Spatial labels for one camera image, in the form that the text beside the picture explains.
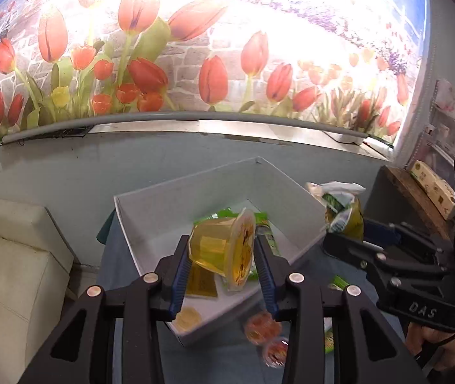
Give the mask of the right hand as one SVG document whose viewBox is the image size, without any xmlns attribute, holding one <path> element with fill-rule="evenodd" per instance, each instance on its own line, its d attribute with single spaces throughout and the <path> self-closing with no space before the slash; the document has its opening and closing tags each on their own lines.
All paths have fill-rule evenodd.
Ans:
<svg viewBox="0 0 455 384">
<path fill-rule="evenodd" d="M 455 368 L 455 335 L 410 323 L 407 329 L 405 346 L 411 354 L 417 356 L 426 343 L 443 349 L 443 354 L 434 365 L 434 369 L 444 372 Z"/>
</svg>

